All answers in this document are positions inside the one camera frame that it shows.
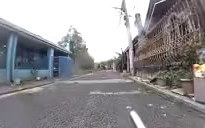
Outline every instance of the tree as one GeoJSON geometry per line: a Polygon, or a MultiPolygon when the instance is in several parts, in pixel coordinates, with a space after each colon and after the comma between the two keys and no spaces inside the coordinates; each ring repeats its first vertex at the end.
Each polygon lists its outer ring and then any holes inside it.
{"type": "Polygon", "coordinates": [[[71,57],[73,59],[75,59],[77,53],[86,46],[81,33],[78,32],[73,26],[70,26],[68,33],[62,38],[61,41],[58,42],[58,45],[63,48],[68,47],[72,52],[71,57]]]}
{"type": "Polygon", "coordinates": [[[94,68],[94,60],[88,53],[86,42],[76,28],[70,26],[68,33],[58,42],[58,45],[63,48],[69,48],[76,67],[81,69],[94,68]]]}

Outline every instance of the house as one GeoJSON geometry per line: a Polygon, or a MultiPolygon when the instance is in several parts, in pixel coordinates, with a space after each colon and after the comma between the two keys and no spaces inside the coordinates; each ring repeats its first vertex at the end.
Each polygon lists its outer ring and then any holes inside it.
{"type": "Polygon", "coordinates": [[[141,77],[179,66],[185,46],[205,46],[205,1],[150,0],[143,33],[133,44],[134,68],[141,77]]]}
{"type": "Polygon", "coordinates": [[[0,18],[0,83],[53,77],[55,56],[69,51],[0,18]]]}

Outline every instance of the overcast sky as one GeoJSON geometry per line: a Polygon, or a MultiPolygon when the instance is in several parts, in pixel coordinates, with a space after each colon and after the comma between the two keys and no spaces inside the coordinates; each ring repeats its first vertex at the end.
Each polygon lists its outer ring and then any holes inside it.
{"type": "MultiPolygon", "coordinates": [[[[57,43],[73,25],[82,33],[96,62],[114,58],[127,47],[127,32],[119,12],[122,0],[0,0],[0,17],[57,43]]],[[[134,14],[144,23],[149,0],[126,0],[133,37],[134,14]]]]}

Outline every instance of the road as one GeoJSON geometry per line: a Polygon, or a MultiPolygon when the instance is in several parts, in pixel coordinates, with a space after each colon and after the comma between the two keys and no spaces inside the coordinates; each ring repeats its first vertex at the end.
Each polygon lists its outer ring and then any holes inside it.
{"type": "Polygon", "coordinates": [[[0,128],[134,128],[126,106],[147,128],[205,128],[205,115],[106,71],[0,96],[0,128]]]}

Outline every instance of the curb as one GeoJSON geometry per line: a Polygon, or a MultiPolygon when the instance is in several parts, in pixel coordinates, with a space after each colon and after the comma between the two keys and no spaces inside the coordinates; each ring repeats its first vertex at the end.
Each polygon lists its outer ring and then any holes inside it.
{"type": "Polygon", "coordinates": [[[45,86],[45,85],[53,84],[53,83],[55,83],[55,82],[54,81],[53,82],[45,82],[43,84],[38,84],[36,86],[17,88],[17,89],[14,89],[14,90],[2,92],[2,93],[0,93],[0,96],[1,95],[5,95],[5,94],[9,94],[9,93],[14,93],[14,92],[19,92],[19,91],[27,90],[27,89],[32,89],[32,88],[36,88],[36,87],[41,87],[41,86],[45,86]]]}
{"type": "Polygon", "coordinates": [[[205,114],[205,105],[203,104],[200,104],[198,102],[195,102],[193,100],[191,100],[190,98],[188,97],[184,97],[184,96],[180,96],[180,95],[177,95],[177,94],[174,94],[170,91],[167,91],[167,90],[163,90],[163,89],[159,89],[157,87],[154,87],[153,85],[150,85],[150,84],[147,84],[147,83],[144,83],[144,82],[141,82],[131,76],[128,76],[129,79],[135,81],[136,83],[139,83],[147,88],[150,88],[158,93],[161,93],[165,96],[167,96],[168,98],[171,98],[171,99],[174,99],[175,101],[178,101],[178,102],[181,102],[183,103],[184,105],[186,106],[189,106],[197,111],[200,111],[202,112],[203,114],[205,114]]]}

